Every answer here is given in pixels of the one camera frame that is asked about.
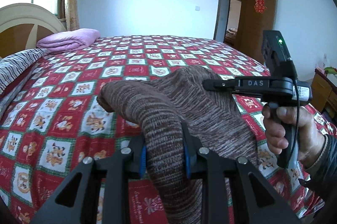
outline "brown knitted sock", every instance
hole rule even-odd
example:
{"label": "brown knitted sock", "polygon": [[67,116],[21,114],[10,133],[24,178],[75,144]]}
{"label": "brown knitted sock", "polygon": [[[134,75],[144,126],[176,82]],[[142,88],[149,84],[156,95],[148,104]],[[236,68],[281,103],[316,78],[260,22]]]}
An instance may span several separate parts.
{"label": "brown knitted sock", "polygon": [[245,155],[257,164],[256,139],[233,97],[205,91],[204,79],[221,78],[201,66],[188,66],[157,80],[107,83],[97,97],[106,111],[116,111],[142,128],[147,172],[170,224],[196,224],[201,215],[201,181],[185,175],[181,121],[220,156]]}

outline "striped blanket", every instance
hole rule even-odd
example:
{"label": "striped blanket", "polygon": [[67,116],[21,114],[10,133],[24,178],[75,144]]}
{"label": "striped blanket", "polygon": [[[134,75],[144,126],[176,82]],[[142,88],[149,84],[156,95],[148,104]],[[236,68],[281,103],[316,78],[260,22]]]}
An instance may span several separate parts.
{"label": "striped blanket", "polygon": [[0,95],[28,67],[46,54],[46,49],[27,49],[0,60]]}
{"label": "striped blanket", "polygon": [[0,59],[0,119],[45,54],[46,49],[27,49]]}

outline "headboard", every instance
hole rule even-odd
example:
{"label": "headboard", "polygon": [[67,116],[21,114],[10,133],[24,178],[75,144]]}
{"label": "headboard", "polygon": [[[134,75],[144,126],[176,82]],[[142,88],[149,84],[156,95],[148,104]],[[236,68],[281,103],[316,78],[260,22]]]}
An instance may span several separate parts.
{"label": "headboard", "polygon": [[35,48],[36,42],[66,31],[58,18],[46,9],[18,3],[0,8],[0,57]]}

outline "finger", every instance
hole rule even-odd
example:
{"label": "finger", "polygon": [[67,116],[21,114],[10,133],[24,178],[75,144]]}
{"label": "finger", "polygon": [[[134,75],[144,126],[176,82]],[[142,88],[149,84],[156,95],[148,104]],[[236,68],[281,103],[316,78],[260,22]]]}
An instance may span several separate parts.
{"label": "finger", "polygon": [[270,135],[272,137],[283,138],[285,135],[284,127],[274,122],[272,119],[263,119],[263,125],[265,126],[265,134]]}
{"label": "finger", "polygon": [[269,143],[267,143],[268,149],[270,150],[270,152],[274,153],[275,155],[279,155],[282,152],[282,149],[278,149],[275,148],[274,146],[270,145]]}
{"label": "finger", "polygon": [[270,108],[268,105],[263,106],[262,108],[262,115],[265,117],[265,119],[270,118]]}
{"label": "finger", "polygon": [[289,145],[288,141],[285,138],[277,138],[272,136],[267,137],[267,143],[277,149],[286,149]]}
{"label": "finger", "polygon": [[[296,125],[297,107],[279,107],[276,110],[277,116],[285,123]],[[302,127],[312,121],[312,114],[305,108],[300,107],[298,126]]]}

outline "handheld device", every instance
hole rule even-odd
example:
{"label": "handheld device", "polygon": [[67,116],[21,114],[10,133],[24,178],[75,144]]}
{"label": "handheld device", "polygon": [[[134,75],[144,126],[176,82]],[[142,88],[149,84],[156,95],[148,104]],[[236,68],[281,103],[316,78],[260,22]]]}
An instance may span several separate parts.
{"label": "handheld device", "polygon": [[[300,220],[274,187],[245,157],[220,157],[182,122],[185,171],[188,179],[203,180],[201,224],[229,224],[229,180],[234,223],[300,224]],[[128,147],[111,157],[80,162],[42,207],[31,224],[96,224],[102,178],[105,180],[102,224],[131,224],[128,179],[140,179],[145,171],[144,137],[132,137]]]}
{"label": "handheld device", "polygon": [[[280,31],[263,31],[262,55],[270,76],[236,77],[226,81],[204,80],[203,87],[211,91],[230,91],[232,94],[256,97],[267,102],[273,120],[284,127],[285,138],[289,143],[277,155],[277,165],[281,168],[296,168],[299,108],[312,99],[311,87],[307,82],[298,81],[294,63]],[[280,106],[297,106],[295,126],[278,119],[276,109]]]}

